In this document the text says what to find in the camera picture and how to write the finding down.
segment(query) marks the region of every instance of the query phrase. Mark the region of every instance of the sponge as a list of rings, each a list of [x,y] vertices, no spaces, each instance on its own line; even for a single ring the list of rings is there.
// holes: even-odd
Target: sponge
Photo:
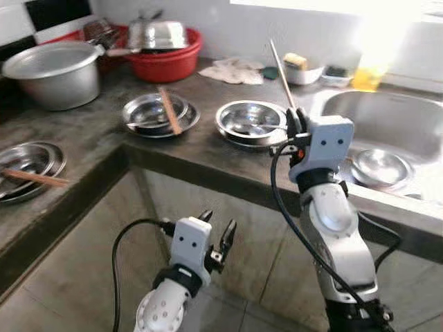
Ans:
[[[296,66],[298,69],[302,71],[307,70],[307,60],[298,54],[286,53],[283,57],[283,61],[287,62],[288,64]]]

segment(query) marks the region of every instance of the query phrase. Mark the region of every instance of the chopstick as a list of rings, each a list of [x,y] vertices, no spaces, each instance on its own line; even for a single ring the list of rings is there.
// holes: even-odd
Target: chopstick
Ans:
[[[20,178],[22,180],[38,182],[44,185],[50,185],[52,187],[64,187],[69,183],[69,181],[64,178],[53,178],[52,176],[16,171],[14,169],[8,169],[8,168],[2,169],[1,173],[6,176],[11,176],[13,178]]]
[[[172,127],[172,132],[174,135],[180,135],[182,130],[179,125],[179,121],[177,120],[177,116],[175,115],[174,108],[172,107],[172,103],[169,99],[168,92],[163,87],[159,87],[159,92],[161,95],[161,99],[163,101],[163,105],[165,105],[166,115],[168,116],[169,122]]]

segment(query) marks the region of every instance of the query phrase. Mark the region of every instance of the sink basin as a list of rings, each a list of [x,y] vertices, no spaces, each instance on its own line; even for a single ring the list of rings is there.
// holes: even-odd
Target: sink basin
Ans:
[[[443,202],[436,187],[438,183],[443,185],[441,104],[395,93],[322,91],[314,98],[311,116],[332,115],[354,122],[350,158],[364,149],[383,149],[413,166],[414,176],[405,187],[384,191]],[[341,165],[341,176],[355,182],[350,174],[350,161]]]

